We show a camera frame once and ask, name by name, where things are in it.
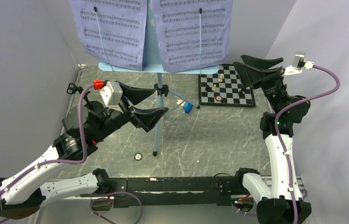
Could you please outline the light blue music stand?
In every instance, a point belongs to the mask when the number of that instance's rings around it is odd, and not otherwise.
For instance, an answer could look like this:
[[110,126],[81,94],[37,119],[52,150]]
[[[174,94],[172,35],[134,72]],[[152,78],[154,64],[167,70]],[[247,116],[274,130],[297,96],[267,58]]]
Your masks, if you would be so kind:
[[[180,99],[180,102],[186,102],[189,105],[192,105],[196,109],[200,109],[200,105],[197,103],[191,101],[190,99],[187,99],[183,95],[177,93],[175,90],[172,90],[168,87],[168,85],[163,84],[163,74],[167,73],[163,70],[161,58],[159,55],[159,49],[158,49],[158,41],[156,37],[156,28],[155,28],[155,21],[154,21],[154,14],[152,11],[151,1],[148,1],[149,9],[147,11],[147,23],[146,23],[146,37],[144,41],[144,52],[143,52],[143,71],[146,73],[156,73],[157,75],[157,83],[154,84],[154,89],[157,91],[157,106],[163,107],[164,106],[164,97],[167,96],[167,94],[171,93],[178,97]],[[99,68],[103,71],[113,71],[111,65],[105,62],[99,62],[98,64]],[[136,70],[129,70],[124,69],[121,67],[113,67],[115,71],[118,72],[141,72]],[[199,70],[188,70],[183,71],[181,73],[184,74],[198,74],[206,73],[206,74],[214,74],[218,71],[219,66],[213,66],[213,67],[205,67]],[[159,128],[160,123],[159,121],[155,125],[155,138],[154,138],[154,149],[153,149],[153,156],[157,156],[158,152],[158,137],[159,137]]]

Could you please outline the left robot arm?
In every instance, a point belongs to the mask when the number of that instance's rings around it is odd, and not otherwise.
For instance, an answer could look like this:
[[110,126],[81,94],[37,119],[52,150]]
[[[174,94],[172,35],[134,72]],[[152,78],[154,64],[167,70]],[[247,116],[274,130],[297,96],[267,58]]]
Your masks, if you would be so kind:
[[115,189],[107,172],[97,168],[79,178],[51,182],[59,171],[82,164],[97,151],[97,144],[130,123],[148,132],[168,112],[161,106],[136,105],[154,94],[119,81],[95,80],[86,88],[69,84],[69,94],[80,93],[78,105],[62,123],[64,133],[19,173],[0,178],[0,217],[18,220],[33,215],[51,202],[80,195],[108,196]]

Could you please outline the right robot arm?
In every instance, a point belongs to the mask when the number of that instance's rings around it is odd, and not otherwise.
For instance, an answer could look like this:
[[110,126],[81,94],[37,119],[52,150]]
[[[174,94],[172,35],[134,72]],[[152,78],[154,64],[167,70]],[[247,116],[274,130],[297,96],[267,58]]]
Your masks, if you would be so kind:
[[313,62],[297,53],[292,65],[284,68],[283,58],[262,59],[242,55],[234,68],[242,89],[262,89],[272,112],[265,112],[260,129],[268,149],[271,184],[250,168],[241,168],[234,188],[240,194],[249,192],[256,202],[256,216],[261,224],[300,224],[311,214],[311,204],[303,199],[293,164],[293,124],[299,124],[310,108],[305,97],[291,96],[284,77],[311,69]]

